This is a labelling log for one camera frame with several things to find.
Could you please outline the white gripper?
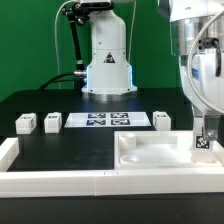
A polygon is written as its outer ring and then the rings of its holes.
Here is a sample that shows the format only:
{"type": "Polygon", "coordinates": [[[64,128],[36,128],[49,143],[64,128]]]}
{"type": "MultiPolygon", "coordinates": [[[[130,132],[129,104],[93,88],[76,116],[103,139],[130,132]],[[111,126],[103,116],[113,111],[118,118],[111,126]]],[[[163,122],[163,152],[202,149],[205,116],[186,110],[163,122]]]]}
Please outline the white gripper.
{"type": "MultiPolygon", "coordinates": [[[[187,77],[187,60],[179,58],[179,69],[182,88],[185,96],[193,104],[193,131],[201,132],[204,124],[204,137],[206,140],[218,139],[220,117],[218,112],[205,105],[193,91],[187,77]]],[[[197,54],[192,61],[192,75],[194,84],[199,93],[212,105],[224,110],[224,63],[223,73],[216,76],[216,55],[214,53],[197,54]]]]}

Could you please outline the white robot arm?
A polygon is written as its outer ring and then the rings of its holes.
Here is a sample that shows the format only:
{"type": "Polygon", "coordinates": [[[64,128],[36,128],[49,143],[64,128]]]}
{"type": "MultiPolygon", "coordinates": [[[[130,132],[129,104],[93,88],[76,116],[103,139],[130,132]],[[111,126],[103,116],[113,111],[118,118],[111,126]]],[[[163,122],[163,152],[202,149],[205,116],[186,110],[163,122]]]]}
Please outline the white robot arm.
{"type": "MultiPolygon", "coordinates": [[[[127,70],[131,49],[124,48],[124,24],[113,12],[117,2],[80,0],[92,23],[92,61],[84,91],[124,94],[133,86],[127,70]]],[[[157,0],[169,20],[172,53],[179,58],[182,88],[192,102],[194,133],[214,141],[224,114],[224,0],[157,0]]]]}

